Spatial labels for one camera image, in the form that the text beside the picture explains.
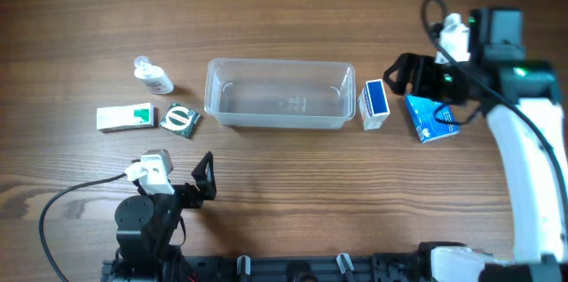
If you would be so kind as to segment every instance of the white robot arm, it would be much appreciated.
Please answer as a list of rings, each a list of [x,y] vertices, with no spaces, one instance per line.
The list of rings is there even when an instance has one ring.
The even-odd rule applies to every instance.
[[[443,24],[425,19],[430,1],[442,7]],[[556,72],[547,62],[525,60],[520,11],[484,8],[470,15],[468,28],[459,14],[447,15],[441,0],[424,0],[422,24],[438,55],[403,54],[383,79],[400,95],[410,82],[418,97],[453,105],[479,101],[503,159],[515,225],[513,259],[498,261],[468,247],[434,247],[431,277],[496,281],[498,274],[488,268],[524,266],[529,280],[561,281],[560,263],[568,258],[568,164]]]

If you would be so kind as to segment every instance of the label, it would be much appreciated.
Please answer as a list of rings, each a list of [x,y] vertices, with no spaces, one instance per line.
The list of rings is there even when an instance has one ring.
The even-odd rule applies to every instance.
[[[192,123],[189,117],[189,109],[182,106],[175,106],[166,113],[168,129],[180,131],[189,127]]]
[[[290,108],[294,112],[302,112],[305,113],[307,99],[306,98],[290,98],[288,100],[288,108]]]
[[[361,112],[361,119],[363,119],[363,123],[365,123],[368,115],[365,108],[365,96],[363,95],[363,93],[361,93],[361,96],[359,96],[359,111]]]
[[[149,109],[134,109],[134,123],[149,123],[150,110]]]
[[[151,91],[162,91],[163,85],[160,81],[145,81],[144,84]]]
[[[365,88],[363,88],[363,94],[365,95],[365,107],[367,108],[367,112],[370,116],[373,115],[371,112],[371,106],[369,105],[369,93],[367,92],[367,84],[365,84]]]

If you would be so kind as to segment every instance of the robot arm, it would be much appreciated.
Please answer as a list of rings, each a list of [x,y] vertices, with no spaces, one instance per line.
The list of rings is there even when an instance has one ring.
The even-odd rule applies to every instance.
[[[410,93],[415,96],[454,105],[468,100],[480,102],[503,158],[515,223],[514,259],[497,262],[466,247],[436,247],[430,255],[431,274],[440,282],[478,281],[487,263],[505,264],[507,268],[531,264],[540,266],[531,271],[536,280],[540,269],[559,272],[558,263],[568,257],[564,176],[556,176],[542,143],[518,114],[485,94],[470,77],[491,86],[538,127],[565,175],[568,166],[563,141],[564,112],[556,72],[546,62],[525,61],[520,11],[475,10],[469,22],[471,27],[467,29],[459,15],[451,14],[443,25],[433,26],[439,45],[455,60],[468,61],[462,63],[468,66],[468,73],[448,64],[440,53],[435,59],[403,54],[383,78],[393,92],[401,95],[406,93],[406,84],[410,82]],[[397,80],[392,81],[390,75],[395,71],[398,71]]]
[[[204,200],[215,199],[213,154],[207,153],[192,171],[195,185],[171,185],[172,170],[167,150],[151,150],[126,169],[140,195],[124,200],[114,213],[120,248],[116,259],[103,267],[101,281],[196,280],[181,246],[171,246],[170,239],[181,224],[185,241],[183,209],[201,208]]]

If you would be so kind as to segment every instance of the blue and white box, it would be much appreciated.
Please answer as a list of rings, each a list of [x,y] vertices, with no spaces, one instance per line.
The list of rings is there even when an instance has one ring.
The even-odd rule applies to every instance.
[[[406,107],[416,127],[420,142],[456,135],[460,132],[457,125],[439,123],[434,119],[434,111],[442,104],[426,98],[408,95],[405,99]],[[447,106],[438,112],[438,118],[445,121],[454,121],[454,115]]]
[[[383,79],[365,82],[359,96],[359,110],[363,119],[363,129],[379,129],[391,111],[384,93]]]

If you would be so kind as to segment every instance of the transparent storage bin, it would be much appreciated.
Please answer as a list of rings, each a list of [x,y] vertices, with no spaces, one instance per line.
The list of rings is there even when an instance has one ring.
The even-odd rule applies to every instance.
[[[355,115],[355,89],[348,63],[213,59],[205,112],[224,125],[340,129]]]

